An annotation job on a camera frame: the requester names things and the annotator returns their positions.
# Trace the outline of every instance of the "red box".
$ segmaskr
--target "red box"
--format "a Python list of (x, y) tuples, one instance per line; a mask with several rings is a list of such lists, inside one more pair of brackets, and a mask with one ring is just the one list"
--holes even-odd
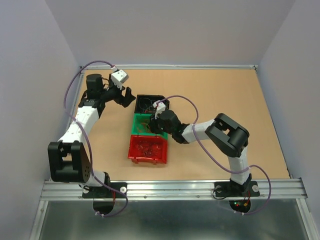
[(160, 136), (131, 135), (128, 159), (138, 163), (167, 163), (168, 142)]

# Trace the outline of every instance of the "plastic bin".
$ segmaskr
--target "plastic bin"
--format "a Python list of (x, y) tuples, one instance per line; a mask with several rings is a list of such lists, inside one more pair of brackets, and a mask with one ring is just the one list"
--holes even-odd
[(150, 122), (150, 116), (151, 114), (134, 114), (131, 134), (143, 136), (157, 136), (168, 140), (168, 134), (166, 132), (162, 132), (161, 134), (155, 134), (150, 131), (148, 127), (148, 123)]
[(160, 136), (131, 135), (128, 159), (138, 163), (167, 163), (168, 142)]
[[(165, 97), (162, 95), (137, 95), (135, 101), (135, 114), (153, 114), (155, 113), (155, 109), (153, 108), (153, 104), (156, 101), (162, 100)], [(170, 102), (169, 100), (165, 100), (164, 105), (169, 109)]]

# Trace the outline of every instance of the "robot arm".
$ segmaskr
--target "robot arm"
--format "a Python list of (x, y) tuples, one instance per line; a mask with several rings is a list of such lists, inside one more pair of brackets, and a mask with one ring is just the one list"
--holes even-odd
[[(113, 100), (126, 108), (136, 99), (131, 94), (131, 89), (123, 86), (128, 78), (129, 76), (123, 70), (114, 68), (113, 73), (109, 75), (108, 87), (105, 88), (100, 74), (90, 74), (86, 77), (87, 90), (82, 95), (75, 116), (86, 135), (90, 133), (92, 127), (100, 118), (107, 102)], [(83, 132), (78, 124), (73, 121), (57, 142), (49, 144), (48, 157), (53, 181), (81, 183), (89, 187), (101, 186), (91, 174), (90, 161), (84, 147), (85, 142)], [(68, 155), (71, 155), (71, 161), (64, 160)], [(94, 175), (101, 182), (110, 184), (110, 178), (106, 172), (94, 170)]]
[[(239, 172), (248, 168), (247, 146), (249, 132), (227, 115), (220, 113), (215, 119), (194, 125), (181, 123), (177, 115), (166, 109), (165, 105), (155, 102), (156, 109), (150, 118), (149, 127), (153, 133), (166, 132), (179, 144), (199, 140), (211, 140), (228, 157), (230, 170)], [(250, 170), (239, 174), (231, 173), (230, 181), (239, 192), (248, 191), (251, 181)]]

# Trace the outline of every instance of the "black plastic bin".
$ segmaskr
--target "black plastic bin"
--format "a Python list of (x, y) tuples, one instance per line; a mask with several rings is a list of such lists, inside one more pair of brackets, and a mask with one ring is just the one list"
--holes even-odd
[[(137, 95), (135, 101), (135, 114), (153, 114), (156, 110), (153, 108), (153, 104), (156, 101), (162, 100), (165, 97), (162, 95)], [(165, 100), (164, 105), (169, 108), (169, 100)]]

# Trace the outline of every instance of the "tan tabletop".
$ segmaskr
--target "tan tabletop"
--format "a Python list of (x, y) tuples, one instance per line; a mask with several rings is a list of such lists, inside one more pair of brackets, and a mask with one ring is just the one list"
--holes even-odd
[[(87, 70), (88, 74), (109, 77), (109, 70)], [(198, 123), (225, 113), (250, 133), (248, 162), (261, 166), (272, 179), (289, 174), (257, 75), (249, 69), (131, 69), (125, 86), (132, 94), (183, 95), (199, 110)], [(79, 99), (86, 90), (86, 77)], [(197, 142), (178, 144), (168, 136), (167, 164), (135, 164), (127, 159), (135, 101), (127, 108), (109, 102), (95, 123), (89, 140), (95, 170), (109, 173), (111, 180), (226, 180), (230, 174), (220, 169)], [(184, 99), (171, 98), (170, 109), (182, 123), (192, 123), (196, 113)], [(225, 167), (227, 157), (210, 140), (203, 141), (209, 152)], [(252, 169), (254, 179), (265, 178)]]

